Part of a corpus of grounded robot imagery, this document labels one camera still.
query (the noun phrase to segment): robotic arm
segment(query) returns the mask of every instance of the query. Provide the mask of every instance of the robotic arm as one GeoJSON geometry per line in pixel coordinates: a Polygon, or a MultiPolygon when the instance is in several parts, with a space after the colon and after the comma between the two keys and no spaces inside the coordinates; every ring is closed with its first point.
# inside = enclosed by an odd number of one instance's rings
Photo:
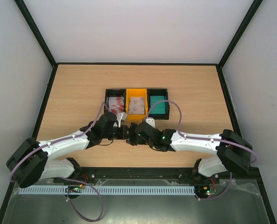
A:
{"type": "Polygon", "coordinates": [[[35,148],[42,147],[28,157],[14,172],[13,178],[21,188],[33,185],[40,179],[64,177],[77,179],[81,168],[73,158],[62,161],[53,159],[67,153],[84,150],[98,145],[103,138],[127,139],[131,145],[148,144],[157,151],[196,151],[211,154],[208,159],[198,159],[193,169],[196,180],[202,181],[214,174],[230,171],[245,175],[249,169],[251,153],[243,149],[217,140],[229,140],[252,149],[252,146],[231,130],[224,130],[222,134],[198,135],[179,133],[174,129],[160,131],[155,128],[155,121],[143,121],[139,125],[132,123],[130,128],[121,126],[126,114],[115,115],[111,112],[103,114],[96,124],[88,131],[87,126],[79,131],[59,139],[36,141],[29,138],[15,151],[7,161],[10,171],[16,169],[17,164],[35,148]]]}
{"type": "Polygon", "coordinates": [[[153,124],[154,120],[143,121],[133,129],[150,147],[162,152],[196,151],[212,155],[210,158],[196,161],[193,171],[195,179],[211,177],[227,170],[240,175],[248,173],[251,153],[224,143],[229,141],[252,150],[252,146],[235,132],[224,130],[222,134],[213,135],[180,134],[174,129],[160,131],[153,124]]]}
{"type": "Polygon", "coordinates": [[[54,177],[70,177],[76,179],[80,174],[80,166],[72,159],[62,161],[53,159],[76,150],[84,150],[98,145],[104,136],[111,135],[113,127],[120,126],[123,116],[119,121],[117,116],[111,112],[103,114],[96,124],[88,132],[86,131],[92,122],[82,127],[79,131],[58,139],[48,141],[36,141],[35,138],[26,139],[22,145],[7,161],[6,165],[10,171],[30,152],[42,147],[38,152],[27,158],[15,171],[13,178],[21,188],[26,188],[40,179],[54,177]]]}

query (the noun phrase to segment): white object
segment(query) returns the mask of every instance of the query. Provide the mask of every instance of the white object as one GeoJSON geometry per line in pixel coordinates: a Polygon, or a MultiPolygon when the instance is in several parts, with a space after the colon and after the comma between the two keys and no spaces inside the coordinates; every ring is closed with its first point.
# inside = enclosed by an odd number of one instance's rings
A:
{"type": "Polygon", "coordinates": [[[201,153],[212,154],[213,156],[208,159],[202,159],[200,161],[198,172],[203,176],[210,177],[213,174],[220,173],[223,171],[227,171],[224,165],[222,164],[219,157],[216,155],[217,150],[216,147],[219,146],[220,142],[213,141],[213,139],[221,139],[219,134],[212,135],[202,135],[202,134],[188,134],[183,133],[187,138],[183,138],[175,132],[172,135],[172,143],[171,147],[175,151],[196,151],[201,153]],[[188,137],[199,137],[199,138],[207,138],[209,140],[193,140],[188,137]]]}
{"type": "MultiPolygon", "coordinates": [[[[62,139],[65,137],[73,137],[79,134],[82,134],[83,132],[81,131],[77,131],[73,134],[58,138],[58,139],[62,139]]],[[[45,144],[50,144],[49,147],[44,147],[42,150],[44,152],[48,153],[48,161],[49,160],[53,160],[59,156],[65,155],[67,153],[71,153],[73,151],[76,150],[83,150],[85,149],[88,144],[89,144],[89,140],[87,138],[86,135],[83,135],[82,137],[79,138],[71,138],[69,140],[65,140],[65,141],[61,141],[55,144],[52,144],[53,141],[58,140],[58,139],[53,139],[53,140],[49,140],[49,141],[40,141],[39,142],[39,146],[45,145],[45,144]]]]}
{"type": "Polygon", "coordinates": [[[117,114],[118,125],[115,123],[114,127],[121,127],[121,121],[125,121],[126,118],[127,118],[127,113],[125,113],[125,112],[118,113],[117,114]]]}
{"type": "Polygon", "coordinates": [[[145,97],[130,97],[130,105],[145,106],[145,97]]]}
{"type": "Polygon", "coordinates": [[[213,174],[227,171],[222,161],[217,155],[213,155],[208,159],[202,159],[199,164],[198,172],[203,176],[210,177],[213,174]]]}
{"type": "Polygon", "coordinates": [[[143,106],[129,105],[128,114],[145,114],[145,108],[143,106]]]}
{"type": "Polygon", "coordinates": [[[123,97],[109,97],[108,101],[109,111],[118,114],[124,110],[124,98],[123,97]]]}
{"type": "Polygon", "coordinates": [[[148,118],[146,119],[146,123],[148,123],[149,125],[151,125],[152,127],[155,128],[155,120],[154,120],[154,118],[148,117],[148,118]]]}
{"type": "MultiPolygon", "coordinates": [[[[187,137],[199,137],[199,138],[215,138],[215,139],[221,139],[221,136],[219,134],[213,134],[213,135],[202,135],[202,134],[188,134],[183,133],[187,137]]],[[[196,151],[201,153],[209,153],[209,154],[216,154],[217,150],[215,149],[217,146],[219,146],[219,142],[211,142],[210,140],[193,140],[189,138],[183,138],[181,137],[178,132],[175,132],[172,135],[172,143],[171,147],[175,151],[196,151]]]]}
{"type": "Polygon", "coordinates": [[[69,177],[74,172],[73,164],[65,160],[51,160],[45,164],[44,171],[40,179],[54,178],[54,177],[69,177]]]}

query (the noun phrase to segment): yellow bin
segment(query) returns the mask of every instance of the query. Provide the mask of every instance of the yellow bin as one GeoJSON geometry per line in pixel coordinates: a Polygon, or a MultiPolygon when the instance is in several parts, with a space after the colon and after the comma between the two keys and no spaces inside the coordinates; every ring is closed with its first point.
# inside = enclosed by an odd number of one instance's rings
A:
{"type": "Polygon", "coordinates": [[[147,89],[126,89],[126,113],[128,114],[128,107],[130,104],[131,97],[145,97],[145,114],[131,114],[127,115],[127,120],[141,120],[148,113],[148,100],[147,100],[147,89]]]}

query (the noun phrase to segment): black bin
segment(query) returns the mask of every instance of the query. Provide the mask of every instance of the black bin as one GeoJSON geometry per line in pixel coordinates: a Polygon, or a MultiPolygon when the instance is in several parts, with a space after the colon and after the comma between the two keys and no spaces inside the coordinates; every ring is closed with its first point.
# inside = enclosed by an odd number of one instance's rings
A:
{"type": "Polygon", "coordinates": [[[126,89],[106,89],[104,102],[109,106],[110,97],[123,97],[124,98],[124,112],[126,112],[126,89]]]}
{"type": "MultiPolygon", "coordinates": [[[[164,99],[168,99],[167,89],[147,89],[147,101],[148,101],[148,110],[151,108],[150,96],[163,96],[164,99]]],[[[170,116],[170,105],[168,102],[165,102],[165,113],[164,114],[149,114],[150,118],[168,120],[170,116]]]]}

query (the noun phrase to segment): white wall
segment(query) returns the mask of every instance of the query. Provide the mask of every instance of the white wall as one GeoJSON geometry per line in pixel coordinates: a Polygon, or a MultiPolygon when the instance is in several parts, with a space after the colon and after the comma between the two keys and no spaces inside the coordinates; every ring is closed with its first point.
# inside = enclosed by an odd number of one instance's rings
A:
{"type": "Polygon", "coordinates": [[[218,63],[252,0],[25,0],[57,62],[218,63]]]}
{"type": "Polygon", "coordinates": [[[6,161],[32,130],[51,66],[13,0],[0,0],[0,206],[6,161]]]}
{"type": "Polygon", "coordinates": [[[277,0],[265,0],[224,67],[277,220],[277,0]]]}

